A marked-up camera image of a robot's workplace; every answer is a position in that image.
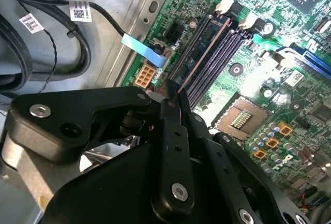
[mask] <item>ram slot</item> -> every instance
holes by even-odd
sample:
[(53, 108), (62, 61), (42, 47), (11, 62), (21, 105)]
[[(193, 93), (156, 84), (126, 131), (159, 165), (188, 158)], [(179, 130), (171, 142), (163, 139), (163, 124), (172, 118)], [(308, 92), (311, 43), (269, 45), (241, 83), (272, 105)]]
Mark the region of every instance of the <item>ram slot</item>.
[(252, 33), (240, 28), (229, 30), (211, 58), (203, 68), (198, 69), (197, 76), (193, 78), (187, 87), (189, 102), (192, 108), (199, 103), (202, 96), (206, 94), (244, 42), (252, 39), (252, 37)]
[(182, 64), (187, 60), (188, 54), (190, 53), (190, 51), (192, 50), (192, 48), (194, 47), (196, 42), (199, 40), (201, 35), (204, 33), (204, 31), (205, 31), (206, 27), (208, 26), (208, 24), (210, 23), (211, 19), (212, 19), (212, 16), (210, 14), (207, 15), (203, 19), (202, 23), (199, 25), (197, 31), (195, 32), (194, 36), (192, 37), (190, 43), (187, 45), (185, 52), (182, 54), (180, 59), (177, 60), (175, 65), (172, 67), (172, 70), (168, 76), (169, 79), (171, 79), (171, 80), (174, 79), (174, 77), (178, 73), (179, 69), (181, 68)]

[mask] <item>screw hole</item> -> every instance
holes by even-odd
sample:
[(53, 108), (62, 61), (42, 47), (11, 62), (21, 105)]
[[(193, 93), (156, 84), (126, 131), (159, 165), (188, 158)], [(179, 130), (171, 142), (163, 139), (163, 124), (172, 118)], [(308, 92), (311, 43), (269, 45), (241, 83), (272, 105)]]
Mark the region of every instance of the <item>screw hole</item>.
[(182, 148), (179, 145), (176, 145), (175, 146), (175, 150), (180, 153), (182, 151)]
[(82, 135), (82, 128), (75, 123), (63, 123), (60, 126), (60, 132), (68, 138), (78, 138)]
[(226, 173), (226, 174), (230, 174), (229, 170), (227, 168), (223, 168), (223, 171)]

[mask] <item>metal panel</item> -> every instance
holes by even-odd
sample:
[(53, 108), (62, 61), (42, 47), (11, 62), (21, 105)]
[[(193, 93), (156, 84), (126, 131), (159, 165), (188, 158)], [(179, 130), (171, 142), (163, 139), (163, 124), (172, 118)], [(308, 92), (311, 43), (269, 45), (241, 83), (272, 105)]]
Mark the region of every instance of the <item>metal panel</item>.
[[(137, 16), (145, 6), (146, 0), (86, 0), (98, 3), (107, 10), (121, 27), (130, 32), (133, 25), (141, 25), (137, 22)], [(61, 7), (69, 14), (68, 7)], [(59, 68), (66, 69), (72, 67), (79, 58), (79, 46), (75, 39), (69, 39), (66, 36), (67, 30), (39, 10), (29, 7), (38, 21), (53, 35), (58, 47)], [(52, 44), (45, 33), (39, 32), (31, 35), (29, 31), (18, 21), (19, 18), (26, 15), (22, 7), (13, 0), (0, 0), (0, 13), (10, 21), (15, 29), (21, 34), (32, 54), (34, 70), (51, 70), (54, 61), (54, 52)], [(114, 85), (123, 61), (118, 65), (120, 58), (117, 53), (121, 50), (121, 39), (114, 28), (99, 13), (93, 10), (92, 23), (79, 23), (87, 41), (92, 49), (92, 64), (87, 73), (79, 78), (69, 79), (62, 82), (51, 82), (46, 91), (65, 91), (71, 89), (104, 87)], [(7, 49), (2, 40), (0, 40), (0, 73), (9, 73), (19, 71), (11, 52)], [(43, 83), (29, 82), (19, 90), (18, 94), (38, 92)]]

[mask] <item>silver screw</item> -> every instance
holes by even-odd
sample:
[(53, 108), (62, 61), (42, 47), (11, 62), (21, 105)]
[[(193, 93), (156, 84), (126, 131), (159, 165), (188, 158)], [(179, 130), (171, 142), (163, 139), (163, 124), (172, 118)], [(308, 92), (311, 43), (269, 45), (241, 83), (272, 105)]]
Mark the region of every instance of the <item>silver screw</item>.
[(300, 215), (295, 215), (295, 217), (301, 224), (306, 224), (305, 220)]
[(143, 99), (143, 100), (145, 100), (146, 99), (146, 97), (143, 95), (143, 94), (137, 94), (137, 96), (139, 97), (139, 98), (141, 98), (141, 99)]
[(32, 105), (29, 111), (31, 115), (37, 118), (46, 118), (52, 113), (51, 109), (48, 106), (42, 104)]
[(239, 215), (245, 224), (254, 224), (253, 217), (243, 208), (239, 210)]
[(175, 183), (171, 186), (171, 192), (173, 196), (181, 202), (185, 202), (188, 198), (188, 193), (186, 188), (179, 183)]
[(202, 119), (201, 119), (200, 116), (196, 115), (194, 118), (195, 118), (198, 122), (202, 122)]
[(223, 139), (224, 139), (225, 141), (227, 141), (227, 142), (230, 142), (230, 139), (229, 139), (228, 136), (226, 136), (226, 135), (223, 135)]

